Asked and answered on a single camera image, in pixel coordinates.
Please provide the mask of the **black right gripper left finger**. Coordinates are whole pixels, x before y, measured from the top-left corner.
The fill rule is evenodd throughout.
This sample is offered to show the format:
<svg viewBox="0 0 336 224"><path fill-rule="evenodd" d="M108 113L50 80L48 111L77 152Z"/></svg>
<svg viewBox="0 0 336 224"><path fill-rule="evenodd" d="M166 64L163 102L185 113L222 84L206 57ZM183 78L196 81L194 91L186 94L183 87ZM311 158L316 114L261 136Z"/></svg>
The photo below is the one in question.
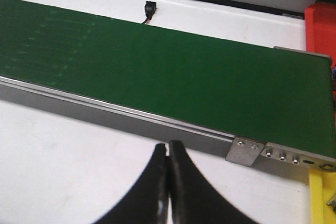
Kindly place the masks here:
<svg viewBox="0 0 336 224"><path fill-rule="evenodd" d="M167 223L169 192L164 144L156 144L145 169L129 191L96 223Z"/></svg>

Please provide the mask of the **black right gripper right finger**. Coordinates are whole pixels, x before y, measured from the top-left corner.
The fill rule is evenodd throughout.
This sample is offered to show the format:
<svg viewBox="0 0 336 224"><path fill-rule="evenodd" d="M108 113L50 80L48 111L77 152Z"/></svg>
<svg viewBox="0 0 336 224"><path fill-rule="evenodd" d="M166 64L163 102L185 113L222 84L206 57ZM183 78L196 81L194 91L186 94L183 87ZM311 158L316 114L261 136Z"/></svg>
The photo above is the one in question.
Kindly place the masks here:
<svg viewBox="0 0 336 224"><path fill-rule="evenodd" d="M168 185L174 223L255 223L208 182L177 140L169 142Z"/></svg>

